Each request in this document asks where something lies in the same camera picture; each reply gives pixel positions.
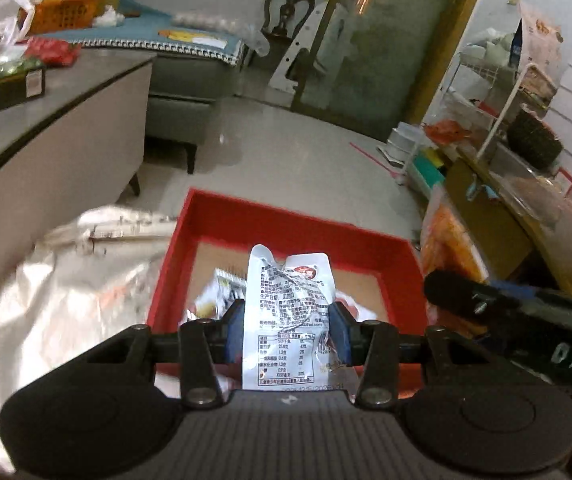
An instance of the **gray countertop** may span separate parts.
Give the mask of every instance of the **gray countertop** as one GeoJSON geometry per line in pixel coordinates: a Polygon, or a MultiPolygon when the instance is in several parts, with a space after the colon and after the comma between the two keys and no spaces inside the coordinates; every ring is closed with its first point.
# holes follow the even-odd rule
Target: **gray countertop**
{"type": "Polygon", "coordinates": [[[0,167],[66,111],[155,56],[143,51],[85,49],[72,67],[49,69],[43,96],[0,111],[0,167]]]}

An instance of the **wooden door frame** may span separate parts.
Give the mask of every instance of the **wooden door frame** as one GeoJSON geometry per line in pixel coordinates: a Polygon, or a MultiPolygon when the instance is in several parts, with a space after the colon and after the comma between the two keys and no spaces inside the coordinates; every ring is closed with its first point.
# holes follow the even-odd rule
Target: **wooden door frame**
{"type": "Polygon", "coordinates": [[[402,115],[404,122],[419,124],[424,118],[476,4],[477,0],[454,0],[448,11],[442,14],[432,35],[428,53],[422,61],[422,67],[408,93],[402,115]]]}

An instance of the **barcode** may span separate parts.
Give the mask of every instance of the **barcode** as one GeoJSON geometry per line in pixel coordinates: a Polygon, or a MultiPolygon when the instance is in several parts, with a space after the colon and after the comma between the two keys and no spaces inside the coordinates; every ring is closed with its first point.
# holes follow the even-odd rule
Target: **barcode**
{"type": "Polygon", "coordinates": [[[26,97],[42,93],[42,70],[33,70],[26,74],[26,97]]]}

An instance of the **orange basket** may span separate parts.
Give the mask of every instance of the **orange basket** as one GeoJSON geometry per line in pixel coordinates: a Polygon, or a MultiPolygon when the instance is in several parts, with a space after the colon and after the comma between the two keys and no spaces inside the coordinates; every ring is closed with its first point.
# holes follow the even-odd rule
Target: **orange basket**
{"type": "Polygon", "coordinates": [[[68,28],[90,27],[99,0],[61,0],[57,4],[38,4],[29,34],[57,32],[68,28]]]}

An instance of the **screw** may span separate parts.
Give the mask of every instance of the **screw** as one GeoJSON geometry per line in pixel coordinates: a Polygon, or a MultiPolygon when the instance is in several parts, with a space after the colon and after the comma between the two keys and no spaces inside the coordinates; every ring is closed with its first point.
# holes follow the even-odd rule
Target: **screw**
{"type": "Polygon", "coordinates": [[[368,406],[383,406],[393,400],[393,394],[384,388],[374,387],[364,390],[361,394],[362,402],[368,406]]]}
{"type": "Polygon", "coordinates": [[[215,399],[217,399],[217,393],[212,388],[193,388],[186,395],[186,400],[191,404],[197,404],[198,406],[204,406],[210,404],[215,399]]]}
{"type": "Polygon", "coordinates": [[[485,301],[477,303],[477,306],[475,307],[475,314],[477,314],[478,316],[479,314],[483,314],[487,306],[488,304],[485,301]]]}

